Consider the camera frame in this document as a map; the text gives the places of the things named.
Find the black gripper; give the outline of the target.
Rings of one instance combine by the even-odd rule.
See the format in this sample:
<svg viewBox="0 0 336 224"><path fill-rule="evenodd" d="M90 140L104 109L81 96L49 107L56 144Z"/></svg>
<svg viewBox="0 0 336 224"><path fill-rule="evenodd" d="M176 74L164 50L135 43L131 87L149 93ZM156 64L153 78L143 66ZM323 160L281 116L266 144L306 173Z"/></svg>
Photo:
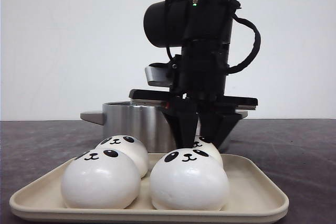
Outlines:
<svg viewBox="0 0 336 224"><path fill-rule="evenodd" d="M167 42L165 39L150 39L150 42L156 47L182 47L181 54L168 62L173 84L169 91L133 89L129 94L132 100L167 101L171 97L186 94L197 102L219 102L248 110L256 108L256 98L225 96L224 89L228 74L242 71L255 59L259 52L258 39L255 39L253 49L246 59L233 67L227 63L229 41L206 39ZM194 112L177 112L176 115L164 113L164 116L172 130L176 148L193 147L198 115ZM201 113L199 119L201 136L220 147L239 121L239 114Z"/></svg>

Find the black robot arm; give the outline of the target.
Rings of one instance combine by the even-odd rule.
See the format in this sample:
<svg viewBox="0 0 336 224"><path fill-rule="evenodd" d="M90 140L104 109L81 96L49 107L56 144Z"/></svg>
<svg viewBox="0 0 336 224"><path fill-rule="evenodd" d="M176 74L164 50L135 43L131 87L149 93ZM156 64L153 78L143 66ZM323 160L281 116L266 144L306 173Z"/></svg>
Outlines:
<svg viewBox="0 0 336 224"><path fill-rule="evenodd" d="M180 47L167 63L146 68L150 86L168 91L133 89L132 100L160 101L177 148L191 147L197 132L220 146L242 118L239 108L254 109L255 98L224 94L226 77L245 69L257 56L261 36L256 26L236 16L237 0L164 0L152 4L144 15L144 31L156 47ZM233 22L252 29L251 53L238 65L228 64Z"/></svg>

